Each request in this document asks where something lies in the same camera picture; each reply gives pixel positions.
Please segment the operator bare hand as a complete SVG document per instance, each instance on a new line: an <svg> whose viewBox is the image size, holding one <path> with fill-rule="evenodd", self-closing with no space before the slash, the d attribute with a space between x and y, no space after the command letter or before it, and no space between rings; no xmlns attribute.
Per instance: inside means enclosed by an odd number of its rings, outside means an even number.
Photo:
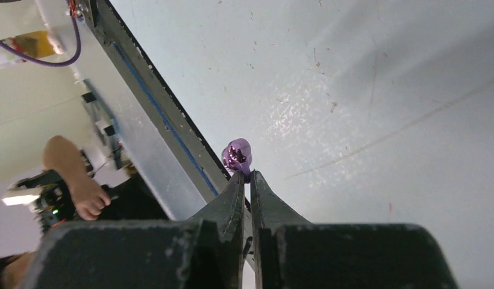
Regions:
<svg viewBox="0 0 494 289"><path fill-rule="evenodd" d="M111 204L107 192L87 175L68 181L68 187L76 211L84 220L97 220L102 210Z"/></svg>

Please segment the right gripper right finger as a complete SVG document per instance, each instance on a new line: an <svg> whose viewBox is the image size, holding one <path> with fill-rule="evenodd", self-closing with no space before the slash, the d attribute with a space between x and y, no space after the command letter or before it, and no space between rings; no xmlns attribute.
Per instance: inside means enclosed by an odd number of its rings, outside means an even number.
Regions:
<svg viewBox="0 0 494 289"><path fill-rule="evenodd" d="M258 288L457 288L435 238L412 223L312 223L259 171L251 181Z"/></svg>

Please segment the operator bare forearm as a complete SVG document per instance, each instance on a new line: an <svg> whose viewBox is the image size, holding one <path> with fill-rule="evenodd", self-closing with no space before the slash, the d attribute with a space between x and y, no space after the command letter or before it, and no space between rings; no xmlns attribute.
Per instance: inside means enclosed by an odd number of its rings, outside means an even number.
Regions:
<svg viewBox="0 0 494 289"><path fill-rule="evenodd" d="M50 138L45 144L42 165L45 170L57 172L70 188L92 181L80 150L61 135Z"/></svg>

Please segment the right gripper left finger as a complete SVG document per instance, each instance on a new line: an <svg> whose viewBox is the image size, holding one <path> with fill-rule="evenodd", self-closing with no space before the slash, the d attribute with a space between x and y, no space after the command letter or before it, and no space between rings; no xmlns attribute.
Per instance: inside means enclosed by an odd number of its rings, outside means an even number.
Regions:
<svg viewBox="0 0 494 289"><path fill-rule="evenodd" d="M43 238L22 288L240 288L244 175L180 221L69 222Z"/></svg>

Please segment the purple earbud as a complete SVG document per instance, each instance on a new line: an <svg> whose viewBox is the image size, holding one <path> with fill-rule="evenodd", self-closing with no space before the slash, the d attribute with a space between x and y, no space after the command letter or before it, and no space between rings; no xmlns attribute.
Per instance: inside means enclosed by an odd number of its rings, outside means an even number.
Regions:
<svg viewBox="0 0 494 289"><path fill-rule="evenodd" d="M230 173L243 174L245 183L250 183L252 151L250 143L244 138L237 138L222 151L222 163Z"/></svg>

